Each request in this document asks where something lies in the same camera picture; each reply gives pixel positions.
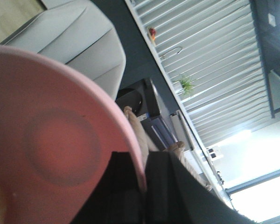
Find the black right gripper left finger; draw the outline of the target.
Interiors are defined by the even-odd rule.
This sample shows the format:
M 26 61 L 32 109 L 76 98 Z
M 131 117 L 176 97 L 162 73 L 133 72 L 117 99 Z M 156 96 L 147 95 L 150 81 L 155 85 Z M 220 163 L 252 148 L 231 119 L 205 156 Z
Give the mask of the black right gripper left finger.
M 143 194 L 128 152 L 112 152 L 99 183 L 72 224 L 142 224 Z

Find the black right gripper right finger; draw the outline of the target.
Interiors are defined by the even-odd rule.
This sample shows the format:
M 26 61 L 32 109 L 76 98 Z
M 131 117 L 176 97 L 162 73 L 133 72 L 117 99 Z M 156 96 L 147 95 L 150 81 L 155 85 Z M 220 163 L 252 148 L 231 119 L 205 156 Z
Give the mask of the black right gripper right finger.
M 206 190 L 171 152 L 150 152 L 146 165 L 148 224 L 252 224 Z

